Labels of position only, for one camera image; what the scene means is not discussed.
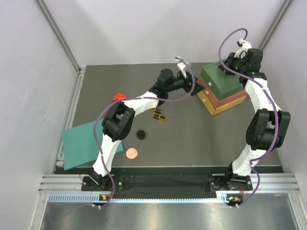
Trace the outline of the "red drawer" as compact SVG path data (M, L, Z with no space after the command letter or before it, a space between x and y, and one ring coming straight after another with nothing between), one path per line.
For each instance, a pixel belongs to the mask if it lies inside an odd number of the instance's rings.
M245 90L242 90L229 97L226 97L225 99L219 100L202 77L199 78L199 83L205 86L205 89L203 90L203 92L205 96L209 99L211 104L214 106L215 109L221 106L224 106L226 104L232 103L233 101L237 99L245 98L247 96L247 92Z

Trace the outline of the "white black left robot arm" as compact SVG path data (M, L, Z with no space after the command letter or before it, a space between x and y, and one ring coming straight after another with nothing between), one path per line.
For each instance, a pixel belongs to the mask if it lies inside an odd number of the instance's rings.
M106 110L102 121L102 143L99 146L98 157L93 164L90 177L92 184L98 190L107 188L109 179L107 175L111 171L111 165L116 150L123 139L130 133L135 116L161 106L168 101L168 93L183 89L193 96L204 90L205 87L197 83L198 78L186 70L180 70L177 76L172 70L163 69L156 83L143 95L125 98L113 102Z

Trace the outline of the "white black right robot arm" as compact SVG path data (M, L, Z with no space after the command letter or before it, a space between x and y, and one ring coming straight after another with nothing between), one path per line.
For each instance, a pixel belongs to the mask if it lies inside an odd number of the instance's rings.
M222 180L221 186L231 190L247 185L258 162L283 144L291 119L290 113L282 111L272 98L267 77L260 72L262 58L261 50L247 48L238 54L231 52L219 66L225 75L239 76L255 111L246 131L247 144Z

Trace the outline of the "yellow bottom drawer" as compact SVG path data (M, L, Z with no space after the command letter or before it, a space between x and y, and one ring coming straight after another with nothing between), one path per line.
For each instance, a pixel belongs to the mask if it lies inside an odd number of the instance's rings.
M211 114L211 115L216 115L218 113L221 113L225 110L228 110L234 106L237 106L241 103L243 103L243 101L245 100L245 98L240 98L240 99L237 99L235 101L233 101L232 103L229 103L229 104L226 104L224 106L221 106L219 108L214 108L214 106L211 104L211 102L209 101L209 99L205 96L204 92L201 91L197 94L197 96L199 97L199 99L201 100L201 102L204 104L204 106L207 108L208 112Z

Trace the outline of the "gold black lipstick case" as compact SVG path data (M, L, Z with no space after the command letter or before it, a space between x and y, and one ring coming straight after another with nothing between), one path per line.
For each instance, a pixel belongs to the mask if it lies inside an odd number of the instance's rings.
M153 113L153 118L160 121L166 121L167 117L159 113Z
M150 111L153 113L161 114L162 109L161 108L151 108Z

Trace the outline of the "black round cap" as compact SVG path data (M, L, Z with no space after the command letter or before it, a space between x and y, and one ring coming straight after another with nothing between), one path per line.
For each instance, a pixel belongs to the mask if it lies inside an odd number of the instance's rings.
M136 136L139 140L144 140L146 138L146 133L144 130L138 130Z

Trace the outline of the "red cube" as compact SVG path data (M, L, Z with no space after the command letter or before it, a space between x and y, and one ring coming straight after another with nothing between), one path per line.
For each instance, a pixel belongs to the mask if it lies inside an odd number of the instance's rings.
M127 97L124 94L117 93L116 96L113 98L113 101L122 100L122 99L125 99L125 98L127 98Z

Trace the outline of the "copper round compact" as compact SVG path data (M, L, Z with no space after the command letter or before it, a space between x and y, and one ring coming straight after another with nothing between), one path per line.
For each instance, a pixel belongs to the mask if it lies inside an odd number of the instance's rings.
M128 159L135 159L138 156L138 151L135 148L129 148L126 151L126 157Z

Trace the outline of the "teal flat board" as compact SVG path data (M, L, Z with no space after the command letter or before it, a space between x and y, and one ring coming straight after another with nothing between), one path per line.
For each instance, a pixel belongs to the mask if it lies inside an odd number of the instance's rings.
M96 172L101 175L107 174L99 155L99 147L103 140L102 121L99 120L96 129L93 121L62 131L64 170L94 161L93 168Z

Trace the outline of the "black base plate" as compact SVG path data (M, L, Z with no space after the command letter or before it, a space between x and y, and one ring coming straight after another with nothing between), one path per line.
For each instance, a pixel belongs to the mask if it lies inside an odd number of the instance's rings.
M83 178L83 191L106 191L116 186L116 194L120 193L169 193L171 189L176 191L196 190L208 191L251 191L253 189L250 177L242 180L229 181L224 175L212 176L205 174L153 174L153 175L123 175L117 174L110 178L108 175L94 180L92 176Z

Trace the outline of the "aluminium frame rail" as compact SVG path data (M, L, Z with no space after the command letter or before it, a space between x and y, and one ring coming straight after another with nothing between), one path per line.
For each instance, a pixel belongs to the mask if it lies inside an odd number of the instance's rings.
M245 186L214 190L204 175L124 175L115 179L115 189L98 190L78 175L44 175L39 193L49 202L112 203L228 203L250 194L299 193L295 176L288 173L251 175Z

